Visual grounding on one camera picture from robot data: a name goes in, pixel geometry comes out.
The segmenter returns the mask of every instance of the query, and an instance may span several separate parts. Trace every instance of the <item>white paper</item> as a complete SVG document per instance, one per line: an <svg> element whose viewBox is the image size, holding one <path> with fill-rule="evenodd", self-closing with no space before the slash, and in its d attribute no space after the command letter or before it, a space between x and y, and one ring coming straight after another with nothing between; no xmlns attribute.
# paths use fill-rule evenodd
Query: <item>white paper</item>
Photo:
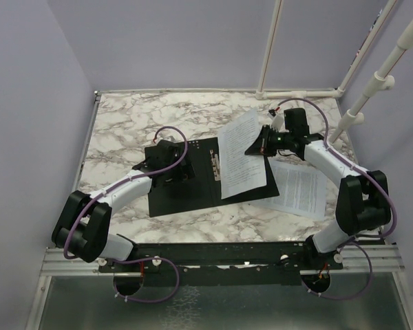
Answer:
<svg viewBox="0 0 413 330"><path fill-rule="evenodd" d="M259 199L251 204L302 215L316 220L324 219L326 209L326 176L307 166L269 160L280 196Z"/></svg>
<svg viewBox="0 0 413 330"><path fill-rule="evenodd" d="M245 150L260 133L256 110L247 111L218 131L222 199L266 185L261 156L246 156Z"/></svg>

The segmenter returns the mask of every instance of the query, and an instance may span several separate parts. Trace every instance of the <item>marble surface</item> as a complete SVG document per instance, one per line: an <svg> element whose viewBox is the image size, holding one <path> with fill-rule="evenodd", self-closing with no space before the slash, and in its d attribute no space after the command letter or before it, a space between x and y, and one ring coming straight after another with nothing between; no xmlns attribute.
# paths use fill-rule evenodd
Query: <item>marble surface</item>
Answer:
<svg viewBox="0 0 413 330"><path fill-rule="evenodd" d="M124 176L143 161L143 149L163 125L178 127L187 139L211 138L218 129L249 109L257 109L260 124L268 124L267 111L278 100L256 100L252 93L108 93L103 94L85 158L80 189L90 192ZM315 99L328 117L330 130L340 119L335 99ZM287 102L282 109L297 106ZM324 132L320 114L307 104L312 133ZM178 134L163 131L162 137ZM353 159L346 135L342 153ZM295 156L277 159L292 164L308 163ZM112 217L110 232L139 243L296 241L322 229L335 216L337 188L328 181L323 221L239 203L162 217L150 218L147 196L141 197Z"/></svg>

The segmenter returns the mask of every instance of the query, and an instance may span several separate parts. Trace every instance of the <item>white pipe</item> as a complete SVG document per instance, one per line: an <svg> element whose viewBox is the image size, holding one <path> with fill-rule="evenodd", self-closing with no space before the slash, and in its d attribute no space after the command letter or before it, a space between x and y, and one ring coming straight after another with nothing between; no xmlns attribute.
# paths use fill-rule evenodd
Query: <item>white pipe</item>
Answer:
<svg viewBox="0 0 413 330"><path fill-rule="evenodd" d="M335 132L329 137L330 143L337 141L339 136L352 124L354 124L354 117L360 112L360 110L364 107L364 104L371 97L373 97L376 92L383 89L389 89L393 86L394 79L388 74L398 63L402 55L404 55L405 51L407 51L411 47L413 47L413 19L405 28L402 35L399 37L398 41L396 42L396 47L386 58L379 70L375 72L373 77L368 81L361 96L353 104L352 108L343 115L342 119L340 120L340 123L342 123L342 125L340 126L340 124L338 124Z"/></svg>
<svg viewBox="0 0 413 330"><path fill-rule="evenodd" d="M370 48L370 45L372 44L373 40L375 39L375 36L381 29L381 26L384 24L385 20L388 18L390 15L390 12L392 11L393 7L395 6L396 2L398 0L389 0L387 4L385 5L381 15L377 19L377 22L375 23L374 27L372 28L372 31L370 31L369 35L364 41L363 46L359 50L359 53L355 60L353 61L352 65L350 66L350 69L348 73L346 74L346 77L344 77L343 82L340 84L338 87L338 90L344 92L346 90L346 86L349 83L350 79L352 78L353 74L357 70L359 63L362 61L364 55Z"/></svg>
<svg viewBox="0 0 413 330"><path fill-rule="evenodd" d="M334 89L332 91L273 91L258 95L259 100L267 98L339 98L341 93Z"/></svg>
<svg viewBox="0 0 413 330"><path fill-rule="evenodd" d="M273 19L271 21L271 27L269 28L268 44L263 58L262 73L260 74L259 85L257 87L256 95L261 94L264 88L264 81L266 79L266 73L268 71L269 58L273 52L275 36L277 35L277 28L280 21L280 16L283 9L283 0L276 0L274 6Z"/></svg>

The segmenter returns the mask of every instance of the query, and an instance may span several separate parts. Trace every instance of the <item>gray floor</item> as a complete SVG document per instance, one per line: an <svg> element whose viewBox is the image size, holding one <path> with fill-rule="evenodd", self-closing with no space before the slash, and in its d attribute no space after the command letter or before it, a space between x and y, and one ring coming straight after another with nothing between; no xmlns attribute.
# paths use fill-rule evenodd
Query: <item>gray floor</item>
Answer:
<svg viewBox="0 0 413 330"><path fill-rule="evenodd" d="M328 292L350 294L365 274L333 276ZM169 288L144 288L141 298L164 296ZM42 330L56 329L408 329L391 274L377 274L370 291L350 301L311 296L303 287L251 285L181 287L158 305L114 298L112 278L55 278Z"/></svg>

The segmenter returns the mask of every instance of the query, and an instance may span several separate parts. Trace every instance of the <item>wall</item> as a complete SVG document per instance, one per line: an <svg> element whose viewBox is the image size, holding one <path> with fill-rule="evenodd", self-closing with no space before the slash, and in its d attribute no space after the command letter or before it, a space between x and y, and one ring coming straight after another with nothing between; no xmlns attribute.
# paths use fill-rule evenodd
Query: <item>wall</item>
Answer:
<svg viewBox="0 0 413 330"><path fill-rule="evenodd" d="M23 329L94 95L44 0L0 0L0 329Z"/></svg>
<svg viewBox="0 0 413 330"><path fill-rule="evenodd" d="M378 70L413 18L413 0L403 1L381 38L369 53L348 91L341 99L346 111L363 86ZM405 53L391 73L392 91L380 91L363 109L365 124L350 129L350 137L360 164L381 169L389 181L399 215L392 237L399 245L413 291L413 48Z"/></svg>
<svg viewBox="0 0 413 330"><path fill-rule="evenodd" d="M386 0L284 0L268 88L338 87ZM275 0L48 0L98 90L255 89Z"/></svg>

